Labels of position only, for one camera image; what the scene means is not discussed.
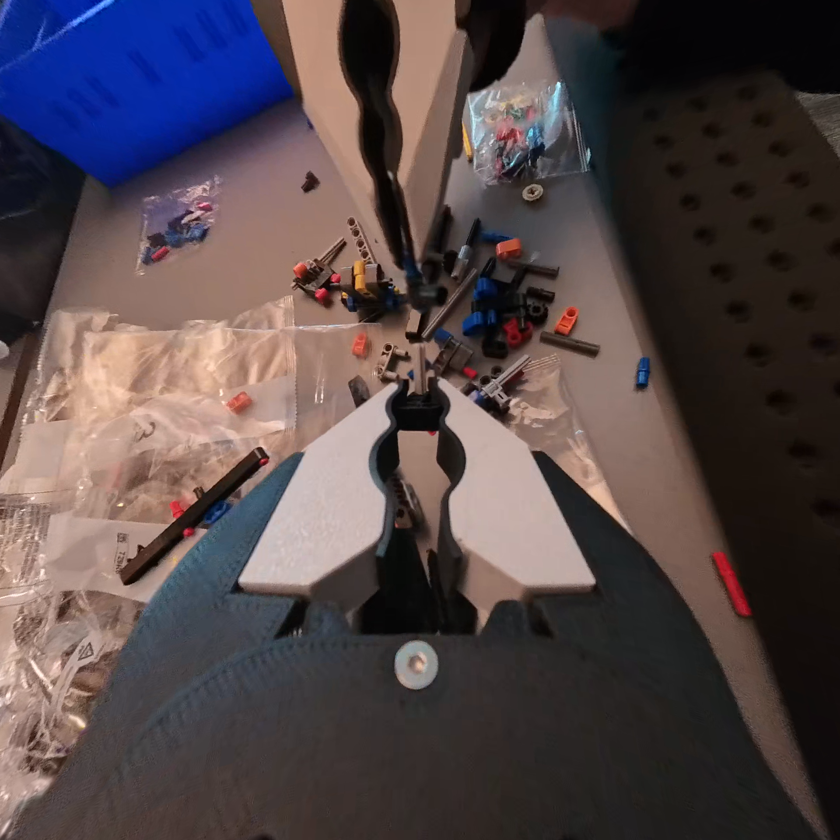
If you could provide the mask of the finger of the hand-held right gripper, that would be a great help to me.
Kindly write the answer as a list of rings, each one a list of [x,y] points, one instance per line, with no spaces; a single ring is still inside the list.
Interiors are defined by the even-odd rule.
[[[402,269],[403,224],[387,150],[396,127],[387,101],[394,17],[378,2],[291,1],[282,9],[304,111],[364,219]]]
[[[397,188],[395,263],[410,249],[419,259],[442,205],[456,150],[456,123],[475,55],[466,28],[470,1],[383,2],[392,27],[394,67],[388,82],[395,115]]]

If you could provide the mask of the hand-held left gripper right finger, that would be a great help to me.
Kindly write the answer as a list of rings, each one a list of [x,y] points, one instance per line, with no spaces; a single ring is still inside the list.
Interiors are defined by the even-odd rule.
[[[440,507],[434,595],[444,634],[472,634],[501,603],[588,595],[595,576],[538,453],[446,381],[437,463]]]

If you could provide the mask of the long black lego beam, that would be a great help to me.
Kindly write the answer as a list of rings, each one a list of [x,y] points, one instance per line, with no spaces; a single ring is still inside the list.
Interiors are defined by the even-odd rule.
[[[452,211],[449,205],[443,205],[436,218],[429,243],[423,257],[422,272],[430,285],[438,282],[441,270],[445,267],[445,255],[449,231],[452,226]]]

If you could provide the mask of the black lego connector blue pin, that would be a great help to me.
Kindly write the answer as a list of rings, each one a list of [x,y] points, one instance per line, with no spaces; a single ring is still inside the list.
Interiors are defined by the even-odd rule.
[[[425,312],[439,307],[448,291],[438,283],[429,283],[410,253],[404,255],[402,269],[406,281],[406,295],[413,309]]]

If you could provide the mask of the yellow grey lego assembly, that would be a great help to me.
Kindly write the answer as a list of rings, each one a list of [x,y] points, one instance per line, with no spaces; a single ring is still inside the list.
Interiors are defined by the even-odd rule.
[[[339,273],[340,300],[359,322],[377,322],[388,313],[397,313],[406,305],[406,295],[385,274],[364,228],[355,216],[347,219],[350,239],[359,258]]]

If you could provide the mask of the black blue lego frame assembly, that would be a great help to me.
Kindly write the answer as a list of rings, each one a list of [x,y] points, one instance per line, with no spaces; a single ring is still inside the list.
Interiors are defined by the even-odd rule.
[[[511,280],[499,280],[493,276],[496,264],[496,259],[490,258],[478,272],[470,312],[462,322],[461,331],[464,336],[480,341],[486,358],[501,361],[508,357],[510,350],[522,347],[531,339],[534,324],[529,302],[520,290],[528,268],[519,266]]]

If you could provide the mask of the person's right forearm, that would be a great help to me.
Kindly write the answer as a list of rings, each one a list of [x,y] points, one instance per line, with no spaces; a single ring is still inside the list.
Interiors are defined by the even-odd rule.
[[[839,91],[838,1],[634,2],[605,35],[647,81],[770,70],[798,91]]]

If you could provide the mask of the bag red blue lego pieces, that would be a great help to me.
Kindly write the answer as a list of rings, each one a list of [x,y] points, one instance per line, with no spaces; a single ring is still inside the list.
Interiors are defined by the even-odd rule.
[[[471,163],[483,186],[588,172],[592,160],[564,80],[497,85],[467,97]]]

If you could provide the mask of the black lego beam red pins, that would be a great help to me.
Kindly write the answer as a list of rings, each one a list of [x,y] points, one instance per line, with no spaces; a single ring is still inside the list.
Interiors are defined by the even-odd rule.
[[[233,468],[225,473],[208,490],[199,494],[192,505],[174,515],[167,526],[148,545],[139,545],[133,557],[118,572],[123,585],[131,585],[156,567],[163,558],[184,539],[209,519],[209,514],[238,491],[249,479],[270,462],[268,453],[262,448],[252,449]]]

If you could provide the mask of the grey lego connector block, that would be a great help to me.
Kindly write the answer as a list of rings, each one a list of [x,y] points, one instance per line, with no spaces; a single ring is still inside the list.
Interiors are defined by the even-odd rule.
[[[438,353],[433,362],[436,375],[442,376],[448,371],[463,373],[465,369],[471,369],[469,363],[474,351],[470,346],[457,340],[445,329],[437,329],[434,332],[434,341],[438,346]]]

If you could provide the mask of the light grey lego axle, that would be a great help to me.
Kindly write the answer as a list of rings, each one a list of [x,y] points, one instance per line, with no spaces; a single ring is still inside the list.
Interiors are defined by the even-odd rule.
[[[428,321],[422,333],[422,341],[427,342],[431,340],[436,331],[444,326],[449,317],[458,309],[460,302],[472,294],[479,276],[480,273],[477,268],[473,268],[468,272],[465,279],[448,295],[445,304]]]

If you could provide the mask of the small bag blue lego pieces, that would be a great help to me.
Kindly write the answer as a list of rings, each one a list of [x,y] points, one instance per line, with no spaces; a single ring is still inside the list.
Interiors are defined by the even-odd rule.
[[[203,182],[143,198],[134,268],[137,276],[203,246],[217,223],[222,186],[222,177],[213,175]]]

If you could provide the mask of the red lego pin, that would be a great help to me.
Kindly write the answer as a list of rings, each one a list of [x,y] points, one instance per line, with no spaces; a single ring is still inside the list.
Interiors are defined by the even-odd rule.
[[[733,611],[740,617],[751,617],[753,615],[752,609],[742,588],[739,576],[727,554],[724,552],[713,552],[710,555],[710,559],[727,593]]]

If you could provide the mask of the blue plastic bin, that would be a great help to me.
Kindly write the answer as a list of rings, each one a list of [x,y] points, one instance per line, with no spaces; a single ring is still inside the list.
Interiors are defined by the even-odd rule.
[[[2,116],[106,186],[292,95],[250,2],[2,2]]]

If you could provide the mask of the pile of clear plastic bags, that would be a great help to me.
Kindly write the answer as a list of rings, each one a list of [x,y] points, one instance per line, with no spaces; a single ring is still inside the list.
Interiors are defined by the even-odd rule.
[[[357,333],[371,341],[355,358]],[[153,331],[58,310],[2,477],[2,809],[42,792],[88,724],[144,605],[268,472],[214,509],[143,579],[118,572],[252,449],[270,466],[383,387],[375,324],[297,327],[290,297],[233,320]],[[239,415],[226,401],[247,392]]]

